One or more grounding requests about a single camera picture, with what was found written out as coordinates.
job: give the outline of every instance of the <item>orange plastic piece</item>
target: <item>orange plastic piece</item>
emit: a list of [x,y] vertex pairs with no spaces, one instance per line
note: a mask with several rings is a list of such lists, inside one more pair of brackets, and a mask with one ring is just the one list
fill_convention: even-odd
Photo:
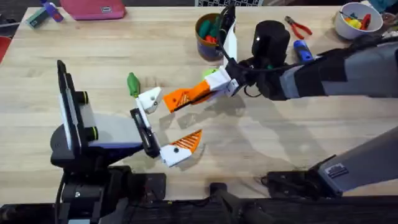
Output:
[[211,95],[206,96],[198,101],[195,101],[199,97],[209,93],[210,93],[210,86],[209,84],[207,84],[206,80],[203,80],[201,83],[199,83],[197,86],[193,87],[192,89],[175,90],[169,93],[168,95],[165,95],[163,97],[163,100],[167,108],[169,109],[170,113],[173,113],[176,109],[188,105],[191,102],[194,102],[193,104],[198,104],[207,100]]
[[184,138],[181,138],[173,142],[171,145],[182,147],[184,149],[189,149],[191,153],[193,153],[195,152],[195,150],[199,145],[200,138],[201,138],[201,130],[198,130],[192,134],[185,136]]

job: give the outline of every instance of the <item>white plastic piece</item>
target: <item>white plastic piece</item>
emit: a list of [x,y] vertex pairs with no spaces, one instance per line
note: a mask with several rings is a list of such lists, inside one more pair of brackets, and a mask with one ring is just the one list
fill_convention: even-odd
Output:
[[147,114],[153,113],[162,99],[162,89],[155,87],[138,95],[142,108]]
[[191,150],[173,145],[166,145],[160,149],[160,156],[169,167],[188,159],[191,155]]
[[236,79],[232,79],[225,88],[225,95],[228,97],[234,94],[235,90],[239,87],[238,81]]
[[[235,58],[236,61],[238,61],[238,41],[236,40],[234,28],[235,28],[236,20],[232,24],[232,26],[229,28],[229,31],[226,35],[225,41],[224,41],[224,49],[225,52],[228,54],[230,58]],[[224,62],[223,65],[226,67],[228,64],[228,60],[226,57],[224,57]]]
[[142,106],[139,98],[136,98],[136,103],[137,103],[139,113],[141,114],[142,120],[144,120],[145,127],[147,127],[147,129],[152,129],[152,127],[150,126],[150,122],[147,118],[147,115],[145,114],[144,107]]
[[231,81],[231,78],[229,77],[225,68],[220,66],[216,72],[207,75],[205,80],[210,87],[210,91],[224,91],[229,81]]

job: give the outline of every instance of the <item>pen holder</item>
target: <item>pen holder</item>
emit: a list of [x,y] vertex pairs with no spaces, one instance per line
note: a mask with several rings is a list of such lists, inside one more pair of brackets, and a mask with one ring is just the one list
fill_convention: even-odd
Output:
[[221,53],[220,50],[218,50],[218,47],[217,47],[218,44],[209,43],[209,42],[203,40],[199,36],[198,32],[199,32],[201,24],[205,20],[209,20],[213,24],[216,21],[217,16],[219,16],[218,13],[206,14],[206,15],[202,16],[201,18],[199,18],[199,20],[197,20],[197,23],[195,25],[195,34],[197,37],[198,52],[199,52],[200,56],[207,61],[220,60],[221,58],[223,58],[223,54]]

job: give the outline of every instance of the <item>red pliers handle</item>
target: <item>red pliers handle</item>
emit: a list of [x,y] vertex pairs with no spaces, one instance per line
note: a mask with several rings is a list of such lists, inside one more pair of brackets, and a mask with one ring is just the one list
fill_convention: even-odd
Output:
[[297,31],[297,28],[304,30],[309,35],[312,35],[312,31],[308,27],[296,23],[290,16],[286,16],[285,21],[292,26],[293,33],[297,38],[304,39],[304,36]]

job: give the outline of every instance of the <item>blue object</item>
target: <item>blue object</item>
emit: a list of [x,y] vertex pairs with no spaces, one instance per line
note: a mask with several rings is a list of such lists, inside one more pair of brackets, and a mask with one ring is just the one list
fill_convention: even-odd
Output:
[[293,43],[294,51],[297,54],[298,59],[300,62],[306,62],[313,60],[312,54],[310,49],[307,47],[304,40],[296,40]]
[[63,21],[63,16],[51,2],[47,2],[47,0],[40,0],[40,2],[43,4],[43,7],[45,8],[49,16],[51,16],[55,20],[55,22]]
[[373,8],[378,12],[384,12],[388,7],[395,4],[398,0],[369,0]]

